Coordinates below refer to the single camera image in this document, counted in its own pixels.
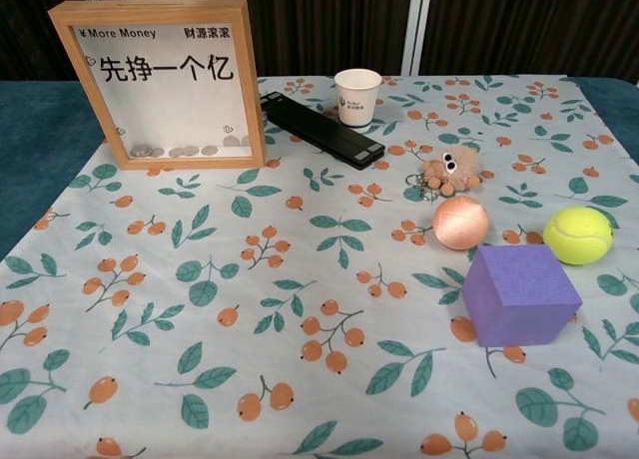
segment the wooden picture frame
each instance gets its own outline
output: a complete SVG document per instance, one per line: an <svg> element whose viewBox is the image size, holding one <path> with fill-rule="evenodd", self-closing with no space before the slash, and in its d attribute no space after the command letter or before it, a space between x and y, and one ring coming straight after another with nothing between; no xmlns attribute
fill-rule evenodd
<svg viewBox="0 0 639 459"><path fill-rule="evenodd" d="M247 0L65 1L49 15L122 169L264 165Z"/></svg>

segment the stuffed toy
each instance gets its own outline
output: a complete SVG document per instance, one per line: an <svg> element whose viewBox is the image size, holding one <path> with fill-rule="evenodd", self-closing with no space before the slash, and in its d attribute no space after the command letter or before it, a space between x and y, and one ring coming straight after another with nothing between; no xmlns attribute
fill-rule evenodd
<svg viewBox="0 0 639 459"><path fill-rule="evenodd" d="M445 197L465 192L481 183L479 154L462 145L447 149L441 160L423 162L423 182Z"/></svg>

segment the paper cup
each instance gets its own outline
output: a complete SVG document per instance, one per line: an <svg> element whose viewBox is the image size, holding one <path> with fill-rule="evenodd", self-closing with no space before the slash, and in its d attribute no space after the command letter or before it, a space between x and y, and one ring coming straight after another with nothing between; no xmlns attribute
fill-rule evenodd
<svg viewBox="0 0 639 459"><path fill-rule="evenodd" d="M335 75L339 120L347 127L362 128L370 123L381 76L364 68L343 70Z"/></svg>

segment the tennis ball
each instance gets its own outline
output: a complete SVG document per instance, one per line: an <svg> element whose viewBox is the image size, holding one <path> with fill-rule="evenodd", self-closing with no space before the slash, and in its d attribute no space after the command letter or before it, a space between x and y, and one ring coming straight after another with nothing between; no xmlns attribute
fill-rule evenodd
<svg viewBox="0 0 639 459"><path fill-rule="evenodd" d="M594 208L566 208L555 213L543 231L544 242L557 259L568 264L587 264L612 246L612 226Z"/></svg>

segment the purple cube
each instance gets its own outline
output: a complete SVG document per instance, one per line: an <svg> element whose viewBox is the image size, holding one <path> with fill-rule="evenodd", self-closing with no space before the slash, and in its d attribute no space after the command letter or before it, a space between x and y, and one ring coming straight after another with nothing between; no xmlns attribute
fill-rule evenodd
<svg viewBox="0 0 639 459"><path fill-rule="evenodd" d="M548 344L582 303L545 244L480 246L462 294L482 347Z"/></svg>

